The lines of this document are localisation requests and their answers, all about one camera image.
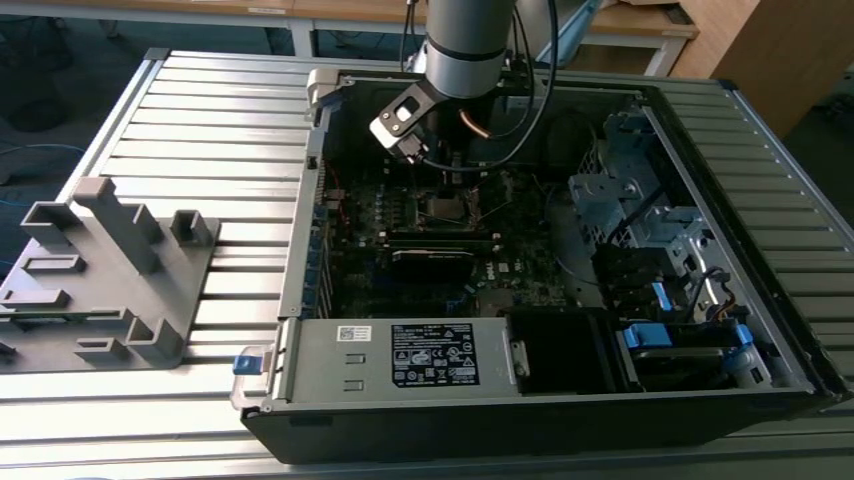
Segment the wooden cabinet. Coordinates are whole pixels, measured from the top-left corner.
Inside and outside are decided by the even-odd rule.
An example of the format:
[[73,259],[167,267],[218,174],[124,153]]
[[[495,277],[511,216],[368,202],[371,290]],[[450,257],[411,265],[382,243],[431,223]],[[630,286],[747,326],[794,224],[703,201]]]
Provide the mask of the wooden cabinet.
[[851,0],[682,0],[701,34],[671,76],[733,80],[778,136],[854,61]]

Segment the floor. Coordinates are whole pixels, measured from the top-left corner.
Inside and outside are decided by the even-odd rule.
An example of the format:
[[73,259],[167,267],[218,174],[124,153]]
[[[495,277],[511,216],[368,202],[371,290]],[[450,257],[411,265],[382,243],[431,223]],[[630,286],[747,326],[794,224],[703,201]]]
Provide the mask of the floor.
[[[292,54],[287,31],[251,27],[168,25],[121,22],[120,36],[107,39],[95,21],[68,20],[63,32],[75,57],[73,65],[55,72],[55,83],[69,106],[69,120],[41,133],[20,133],[0,119],[0,143],[63,143],[85,148],[109,113],[149,47],[234,53]],[[396,60],[398,35],[319,34],[323,56]],[[854,165],[854,120],[829,120],[811,112],[786,144],[846,218],[854,219],[854,194],[849,178]],[[0,156],[0,201],[27,205],[52,200],[79,155],[68,150],[21,150]],[[0,277],[9,268],[27,237],[17,224],[27,208],[0,202]]]

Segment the metal work surface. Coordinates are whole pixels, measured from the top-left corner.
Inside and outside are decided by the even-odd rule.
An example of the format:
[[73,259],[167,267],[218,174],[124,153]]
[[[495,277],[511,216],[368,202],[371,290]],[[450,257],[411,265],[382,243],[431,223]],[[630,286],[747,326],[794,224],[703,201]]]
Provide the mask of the metal work surface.
[[[228,395],[231,362],[272,342],[278,298],[303,171],[308,123],[304,85],[318,66],[387,69],[380,62],[172,52],[147,60],[89,147],[59,201],[81,175],[109,176],[123,202],[156,217],[196,209],[222,219],[184,363],[168,371],[0,377],[0,468],[12,478],[276,478],[362,473],[438,474],[642,467],[698,478],[791,474],[789,457],[854,466],[851,404],[775,422],[703,445],[568,457],[426,464],[282,465],[243,428]],[[654,84],[666,93],[783,285],[854,376],[854,257],[850,229],[739,95],[711,81],[612,75],[567,79]],[[247,390],[263,395],[264,385]],[[741,460],[738,466],[685,465]],[[814,465],[819,458],[801,458]],[[810,467],[810,475],[821,470]]]

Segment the gray 3d printed holder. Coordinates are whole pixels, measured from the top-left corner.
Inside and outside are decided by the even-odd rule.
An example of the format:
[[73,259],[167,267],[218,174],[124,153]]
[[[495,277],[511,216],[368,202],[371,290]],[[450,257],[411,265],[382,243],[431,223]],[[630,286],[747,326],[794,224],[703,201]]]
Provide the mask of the gray 3d printed holder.
[[21,222],[33,240],[0,287],[0,373],[172,368],[219,221],[156,219],[101,177],[80,179],[73,200],[92,216],[37,202]]

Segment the motherboard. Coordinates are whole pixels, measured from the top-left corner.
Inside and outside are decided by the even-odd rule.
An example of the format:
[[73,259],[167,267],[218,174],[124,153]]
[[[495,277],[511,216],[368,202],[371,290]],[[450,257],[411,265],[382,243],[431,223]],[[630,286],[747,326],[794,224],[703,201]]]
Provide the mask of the motherboard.
[[467,177],[338,159],[326,165],[334,315],[492,317],[571,300],[554,261],[548,188],[522,170]]

